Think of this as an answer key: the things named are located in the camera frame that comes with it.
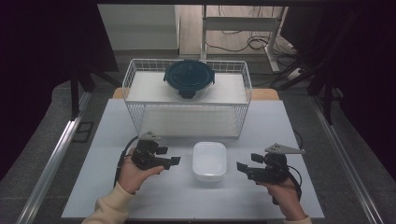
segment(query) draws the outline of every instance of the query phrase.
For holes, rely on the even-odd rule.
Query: dark blue lid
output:
[[[184,60],[166,69],[165,80],[176,90],[196,92],[215,83],[215,72],[206,63]]]

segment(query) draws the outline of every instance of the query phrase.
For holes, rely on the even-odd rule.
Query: wire basket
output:
[[[201,61],[215,71],[215,84],[197,101],[177,98],[163,81],[182,60],[133,59],[122,96],[139,134],[238,138],[251,100],[248,66],[242,61]]]

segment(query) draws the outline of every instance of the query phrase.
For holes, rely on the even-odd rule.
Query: gray floor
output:
[[[290,50],[287,45],[280,42],[282,42],[281,39],[279,39],[279,44],[284,51]],[[197,53],[186,53],[183,55],[174,55],[165,51],[125,51],[115,53],[120,72],[109,74],[119,81],[122,81],[131,58],[198,59]],[[226,55],[218,53],[209,54],[208,59],[247,61],[255,88],[268,87],[268,82],[276,78],[276,75],[271,75],[269,63],[263,54],[241,53],[238,55]],[[74,142],[68,148],[57,175],[54,177],[35,217],[34,223],[80,222],[80,220],[61,219],[60,216],[90,148],[91,140],[106,107],[106,102],[111,98],[115,90],[113,86],[102,79],[96,76],[92,77],[94,78],[96,89],[92,93],[89,108],[83,118],[83,122],[91,122],[93,124],[92,133],[88,135],[86,143]],[[360,199],[356,196],[334,152],[332,142],[318,119],[311,97],[306,93],[308,83],[309,79],[285,91],[280,91],[279,97],[285,104],[292,128],[302,137],[300,138],[296,135],[296,139],[303,143],[303,148],[307,152],[304,155],[304,161],[326,217],[321,220],[315,220],[314,223],[370,223],[361,207]],[[15,223],[17,220],[67,121],[70,119],[69,83],[66,82],[55,88],[52,99],[52,104],[46,117],[42,120],[14,166],[0,182],[0,223],[2,224]],[[362,182],[373,197],[380,215],[384,219],[384,223],[396,223],[395,181],[389,176],[372,150],[348,122],[337,102],[332,105],[332,121],[333,127],[337,131]],[[85,133],[77,133],[75,135],[76,140],[81,140],[85,137],[87,137]],[[271,220],[269,223],[281,222],[280,220]]]

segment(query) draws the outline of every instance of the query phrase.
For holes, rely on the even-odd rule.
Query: white tabletop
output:
[[[123,100],[109,100],[62,217],[87,217],[98,197],[113,187],[120,153],[136,136]],[[192,149],[197,142],[221,142],[227,147],[227,173],[217,183],[202,183],[192,172]],[[169,171],[151,176],[130,203],[130,219],[144,220],[257,220],[283,218],[266,189],[255,185],[236,170],[236,162],[263,167],[250,160],[251,153],[263,154],[279,143],[297,147],[282,101],[252,101],[239,139],[165,138],[169,147],[162,157],[181,157]],[[301,155],[288,155],[288,165],[303,177],[301,204],[313,217],[324,217]]]

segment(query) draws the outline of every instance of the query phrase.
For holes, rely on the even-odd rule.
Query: beige sleeve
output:
[[[312,224],[311,217],[307,216],[305,219],[300,221],[287,221],[283,220],[285,224]]]
[[[128,204],[134,195],[126,192],[117,182],[116,187],[96,201],[95,211],[82,221],[89,223],[123,223],[129,216]]]

